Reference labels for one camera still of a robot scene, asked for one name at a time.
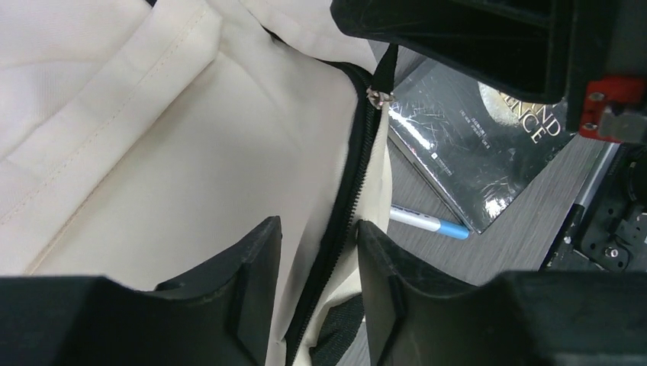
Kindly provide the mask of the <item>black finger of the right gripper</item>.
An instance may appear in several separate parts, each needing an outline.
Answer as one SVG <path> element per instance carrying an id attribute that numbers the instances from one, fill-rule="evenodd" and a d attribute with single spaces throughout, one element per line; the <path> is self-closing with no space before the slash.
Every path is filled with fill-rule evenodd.
<path id="1" fill-rule="evenodd" d="M 571 1 L 334 1 L 346 35 L 393 43 L 515 98 L 565 94 Z"/>

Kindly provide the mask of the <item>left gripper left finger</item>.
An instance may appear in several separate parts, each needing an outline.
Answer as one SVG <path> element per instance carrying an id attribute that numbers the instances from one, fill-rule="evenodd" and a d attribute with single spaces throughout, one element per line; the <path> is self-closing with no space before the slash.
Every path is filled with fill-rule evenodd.
<path id="1" fill-rule="evenodd" d="M 239 242 L 153 291 L 105 277 L 3 277 L 3 365 L 261 365 L 282 226 Z"/>

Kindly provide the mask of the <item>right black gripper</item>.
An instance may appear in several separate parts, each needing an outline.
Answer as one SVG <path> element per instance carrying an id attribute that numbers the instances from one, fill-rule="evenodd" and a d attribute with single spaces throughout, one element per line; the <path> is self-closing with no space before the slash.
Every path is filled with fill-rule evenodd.
<path id="1" fill-rule="evenodd" d="M 646 3 L 576 1 L 566 127 L 611 143 L 646 142 Z"/>

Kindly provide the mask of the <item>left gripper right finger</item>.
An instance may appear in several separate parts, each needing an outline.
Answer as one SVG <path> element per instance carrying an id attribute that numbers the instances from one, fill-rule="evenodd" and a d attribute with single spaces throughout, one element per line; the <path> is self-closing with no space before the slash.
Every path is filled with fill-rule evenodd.
<path id="1" fill-rule="evenodd" d="M 506 271 L 454 278 L 356 226 L 373 365 L 644 365 L 646 276 Z"/>

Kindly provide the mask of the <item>cream canvas backpack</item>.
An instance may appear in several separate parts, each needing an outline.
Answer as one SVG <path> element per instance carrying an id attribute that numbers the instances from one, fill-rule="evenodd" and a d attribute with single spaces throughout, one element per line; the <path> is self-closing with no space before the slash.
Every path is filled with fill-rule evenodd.
<path id="1" fill-rule="evenodd" d="M 153 291 L 279 217 L 261 365 L 338 364 L 389 222 L 376 67 L 328 1 L 3 1 L 1 279 Z"/>

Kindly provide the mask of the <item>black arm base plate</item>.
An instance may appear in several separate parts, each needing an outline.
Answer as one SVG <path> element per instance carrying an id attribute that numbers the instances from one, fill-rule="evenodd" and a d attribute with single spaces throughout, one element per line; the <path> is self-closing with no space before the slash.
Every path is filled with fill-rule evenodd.
<path id="1" fill-rule="evenodd" d="M 646 147 L 608 143 L 540 268 L 646 270 Z"/>

